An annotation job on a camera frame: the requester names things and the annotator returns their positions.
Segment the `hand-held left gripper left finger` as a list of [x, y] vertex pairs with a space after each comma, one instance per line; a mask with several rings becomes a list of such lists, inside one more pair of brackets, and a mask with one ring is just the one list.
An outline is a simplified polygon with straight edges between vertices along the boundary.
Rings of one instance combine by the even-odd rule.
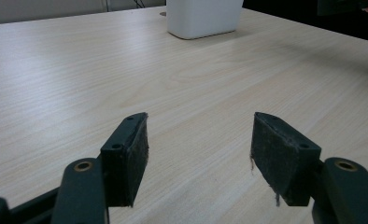
[[134, 206], [149, 159], [147, 119], [125, 118], [100, 149], [108, 207]]

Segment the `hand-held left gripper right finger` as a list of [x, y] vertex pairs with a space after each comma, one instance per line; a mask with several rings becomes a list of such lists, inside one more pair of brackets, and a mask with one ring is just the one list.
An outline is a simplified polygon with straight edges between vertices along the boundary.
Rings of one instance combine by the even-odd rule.
[[254, 114], [250, 158], [272, 190], [288, 206], [307, 206], [310, 173], [321, 147], [274, 115]]

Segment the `white plastic container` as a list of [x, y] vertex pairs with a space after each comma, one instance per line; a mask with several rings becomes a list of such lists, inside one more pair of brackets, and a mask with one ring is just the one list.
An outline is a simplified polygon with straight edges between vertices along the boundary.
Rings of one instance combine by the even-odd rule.
[[244, 0], [166, 0], [167, 31], [182, 39], [232, 32]]

